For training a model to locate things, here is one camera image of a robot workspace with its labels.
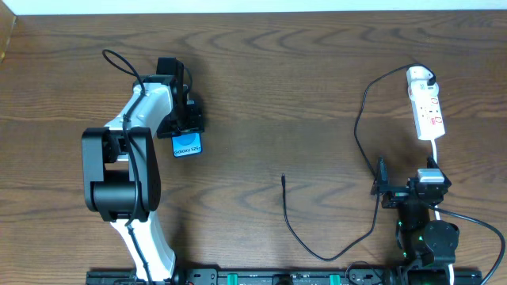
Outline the blue screen Galaxy smartphone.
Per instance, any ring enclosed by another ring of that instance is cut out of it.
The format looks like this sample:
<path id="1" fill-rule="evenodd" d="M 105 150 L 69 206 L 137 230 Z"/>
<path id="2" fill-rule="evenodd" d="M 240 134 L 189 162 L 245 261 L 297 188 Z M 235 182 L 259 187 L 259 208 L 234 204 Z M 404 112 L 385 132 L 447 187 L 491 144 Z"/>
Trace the blue screen Galaxy smartphone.
<path id="1" fill-rule="evenodd" d="M 203 150 L 200 133 L 180 135 L 173 137 L 171 141 L 175 158 L 200 154 Z"/>

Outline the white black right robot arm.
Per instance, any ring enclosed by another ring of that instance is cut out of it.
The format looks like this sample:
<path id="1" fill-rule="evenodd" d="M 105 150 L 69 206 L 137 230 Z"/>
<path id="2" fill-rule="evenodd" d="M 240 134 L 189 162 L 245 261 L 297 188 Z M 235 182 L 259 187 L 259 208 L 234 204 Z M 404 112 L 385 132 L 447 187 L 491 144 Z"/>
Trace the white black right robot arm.
<path id="1" fill-rule="evenodd" d="M 391 271 L 387 283 L 455 283 L 453 264 L 459 228 L 441 218 L 430 217 L 451 185 L 435 160 L 429 157 L 427 166 L 419 169 L 415 177 L 410 177 L 404 186 L 395 186 L 389 182 L 386 162 L 378 159 L 372 193 L 382 196 L 382 208 L 398 212 L 395 239 L 406 259 L 405 264 Z"/>

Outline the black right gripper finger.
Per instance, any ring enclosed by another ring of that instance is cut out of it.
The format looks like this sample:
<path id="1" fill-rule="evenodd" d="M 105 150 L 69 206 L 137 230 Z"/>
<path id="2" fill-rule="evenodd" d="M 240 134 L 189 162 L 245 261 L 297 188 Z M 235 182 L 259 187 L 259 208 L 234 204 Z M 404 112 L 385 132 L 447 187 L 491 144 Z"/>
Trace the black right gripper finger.
<path id="1" fill-rule="evenodd" d="M 428 156 L 426 158 L 426 169 L 430 170 L 432 173 L 443 174 L 433 156 Z"/>
<path id="2" fill-rule="evenodd" d="M 375 178 L 372 184 L 372 195 L 383 195 L 389 188 L 389 177 L 387 173 L 387 165 L 384 158 L 379 157 L 376 165 Z"/>

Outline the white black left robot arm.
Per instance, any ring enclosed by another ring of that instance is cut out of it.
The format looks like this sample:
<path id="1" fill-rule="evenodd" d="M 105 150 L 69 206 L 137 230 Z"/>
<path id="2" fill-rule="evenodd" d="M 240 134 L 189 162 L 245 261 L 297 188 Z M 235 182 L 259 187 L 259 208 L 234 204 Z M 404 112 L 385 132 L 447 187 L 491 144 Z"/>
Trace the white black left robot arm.
<path id="1" fill-rule="evenodd" d="M 175 252 L 158 217 L 162 182 L 155 139 L 170 139 L 176 158 L 200 154 L 204 118 L 190 98 L 193 78 L 183 62 L 158 59 L 154 74 L 135 77 L 132 97 L 103 127 L 82 133 L 84 199 L 123 238 L 135 267 L 131 271 L 92 270 L 88 284 L 181 284 Z"/>

